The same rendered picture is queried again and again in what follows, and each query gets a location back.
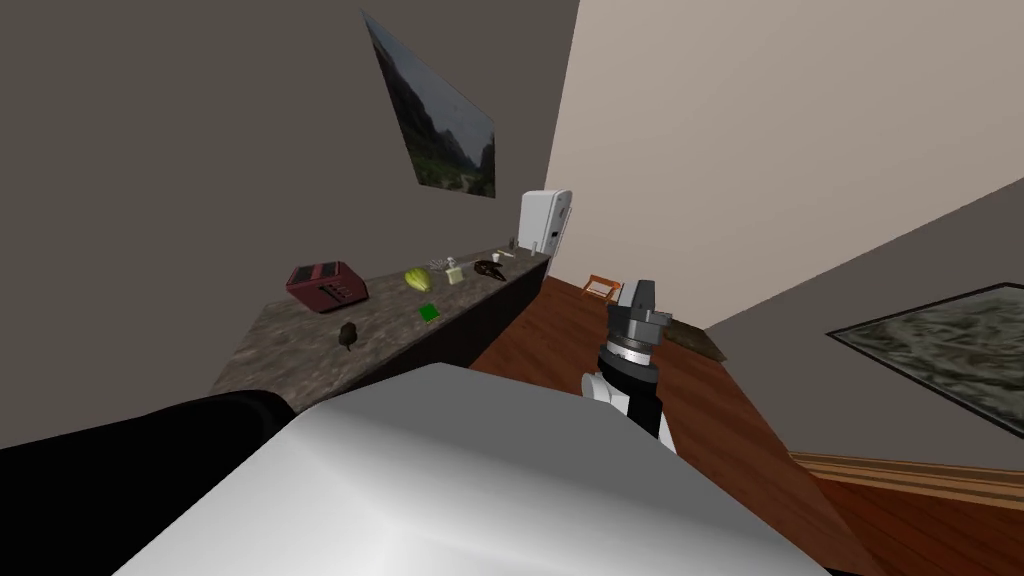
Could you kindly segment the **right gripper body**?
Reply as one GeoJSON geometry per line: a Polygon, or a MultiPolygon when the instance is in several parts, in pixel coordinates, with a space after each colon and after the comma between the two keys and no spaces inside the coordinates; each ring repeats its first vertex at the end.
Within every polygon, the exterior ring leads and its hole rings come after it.
{"type": "Polygon", "coordinates": [[[672,315],[655,310],[609,304],[607,339],[624,347],[652,347],[662,343],[663,330],[672,315]]]}

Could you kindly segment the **white fridge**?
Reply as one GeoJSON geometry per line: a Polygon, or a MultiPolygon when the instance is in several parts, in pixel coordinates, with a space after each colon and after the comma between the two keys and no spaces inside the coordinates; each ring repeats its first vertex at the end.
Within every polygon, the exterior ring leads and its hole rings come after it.
{"type": "Polygon", "coordinates": [[[571,213],[570,190],[537,190],[522,195],[518,246],[554,257],[571,213]]]}

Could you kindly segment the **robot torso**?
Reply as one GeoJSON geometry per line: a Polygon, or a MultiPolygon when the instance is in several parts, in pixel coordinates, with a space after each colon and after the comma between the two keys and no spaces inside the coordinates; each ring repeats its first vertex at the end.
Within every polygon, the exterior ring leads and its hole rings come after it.
{"type": "Polygon", "coordinates": [[[298,415],[114,576],[828,576],[612,405],[445,364],[298,415]]]}

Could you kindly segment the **red toaster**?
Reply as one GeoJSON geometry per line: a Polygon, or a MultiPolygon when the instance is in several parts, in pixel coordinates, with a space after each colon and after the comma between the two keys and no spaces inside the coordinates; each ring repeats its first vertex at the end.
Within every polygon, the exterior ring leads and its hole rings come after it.
{"type": "Polygon", "coordinates": [[[315,313],[328,313],[369,298],[365,281],[341,261],[296,268],[285,290],[315,313]]]}

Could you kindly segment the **mountain landscape wall picture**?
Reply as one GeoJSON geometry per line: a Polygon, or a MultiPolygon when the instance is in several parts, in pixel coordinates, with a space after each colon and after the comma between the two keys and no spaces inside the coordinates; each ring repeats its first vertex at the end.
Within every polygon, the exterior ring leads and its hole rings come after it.
{"type": "Polygon", "coordinates": [[[495,199],[492,119],[369,13],[361,16],[417,182],[495,199]]]}

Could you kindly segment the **grey-green framed wall picture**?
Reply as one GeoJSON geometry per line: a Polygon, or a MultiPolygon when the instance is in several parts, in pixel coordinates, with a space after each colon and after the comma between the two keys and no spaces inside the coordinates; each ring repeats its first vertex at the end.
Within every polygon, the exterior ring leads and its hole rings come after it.
{"type": "Polygon", "coordinates": [[[1024,439],[1024,285],[998,283],[827,335],[1024,439]]]}

